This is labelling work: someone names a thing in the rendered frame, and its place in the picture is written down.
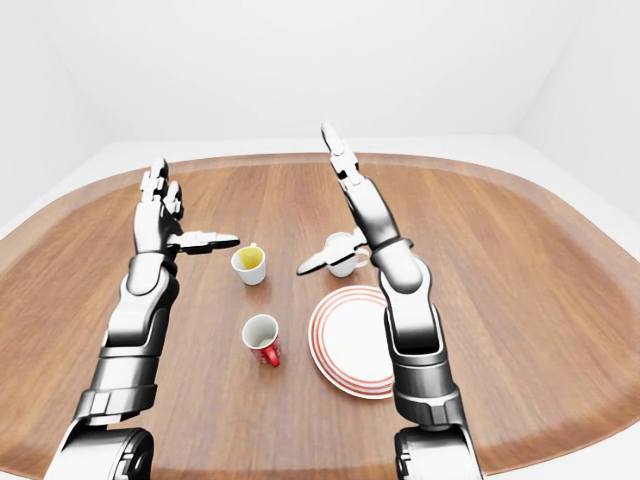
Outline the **silver robot right hand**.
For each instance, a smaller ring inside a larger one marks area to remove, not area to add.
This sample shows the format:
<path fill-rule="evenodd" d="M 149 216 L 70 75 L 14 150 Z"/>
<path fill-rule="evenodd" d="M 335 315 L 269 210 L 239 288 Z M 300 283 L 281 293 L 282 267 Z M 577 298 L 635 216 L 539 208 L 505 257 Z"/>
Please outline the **silver robot right hand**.
<path fill-rule="evenodd" d="M 339 179 L 359 231 L 336 247 L 325 247 L 305 260 L 299 275 L 338 265 L 356 255 L 363 245 L 371 249 L 371 262 L 384 273 L 394 290 L 411 293 L 422 283 L 422 273 L 410 251 L 412 243 L 401 237 L 394 217 L 374 182 L 359 172 L 358 159 L 327 122 L 321 124 L 331 165 Z"/>

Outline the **silver robot left hand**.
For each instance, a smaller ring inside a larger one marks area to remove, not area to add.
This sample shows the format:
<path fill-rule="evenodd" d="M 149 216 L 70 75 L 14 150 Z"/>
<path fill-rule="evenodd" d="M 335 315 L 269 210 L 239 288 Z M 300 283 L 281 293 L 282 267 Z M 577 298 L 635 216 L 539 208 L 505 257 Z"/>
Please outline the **silver robot left hand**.
<path fill-rule="evenodd" d="M 169 180 L 169 166 L 158 158 L 141 181 L 141 200 L 134 215 L 134 244 L 137 254 L 162 253 L 172 259 L 180 253 L 206 254 L 240 244 L 231 234 L 216 232 L 184 232 L 180 220 L 184 216 L 182 189 Z"/>

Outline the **white mug with yellow inside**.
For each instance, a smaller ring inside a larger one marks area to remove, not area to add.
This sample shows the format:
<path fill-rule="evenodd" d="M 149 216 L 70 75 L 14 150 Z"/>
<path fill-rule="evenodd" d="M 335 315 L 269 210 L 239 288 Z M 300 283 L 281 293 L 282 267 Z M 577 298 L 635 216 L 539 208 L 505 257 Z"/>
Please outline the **white mug with yellow inside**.
<path fill-rule="evenodd" d="M 256 243 L 251 243 L 232 255 L 231 266 L 246 285 L 258 285 L 266 277 L 266 254 Z"/>

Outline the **white plate with red rings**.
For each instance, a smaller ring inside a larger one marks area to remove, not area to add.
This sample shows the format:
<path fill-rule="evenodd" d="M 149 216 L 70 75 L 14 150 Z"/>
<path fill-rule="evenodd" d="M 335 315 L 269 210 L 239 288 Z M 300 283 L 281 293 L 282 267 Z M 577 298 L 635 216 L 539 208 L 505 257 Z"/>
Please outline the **white plate with red rings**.
<path fill-rule="evenodd" d="M 386 306 L 379 288 L 352 285 L 326 295 L 311 314 L 308 345 L 314 363 L 331 384 L 347 394 L 369 400 L 392 396 Z"/>

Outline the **red mug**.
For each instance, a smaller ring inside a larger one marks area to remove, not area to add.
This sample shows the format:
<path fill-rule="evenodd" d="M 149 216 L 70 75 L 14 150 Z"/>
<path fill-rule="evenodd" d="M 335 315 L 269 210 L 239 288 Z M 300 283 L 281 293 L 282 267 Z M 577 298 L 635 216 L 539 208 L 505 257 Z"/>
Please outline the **red mug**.
<path fill-rule="evenodd" d="M 272 367 L 280 365 L 279 325 L 274 317 L 259 314 L 250 318 L 241 337 L 258 362 Z"/>

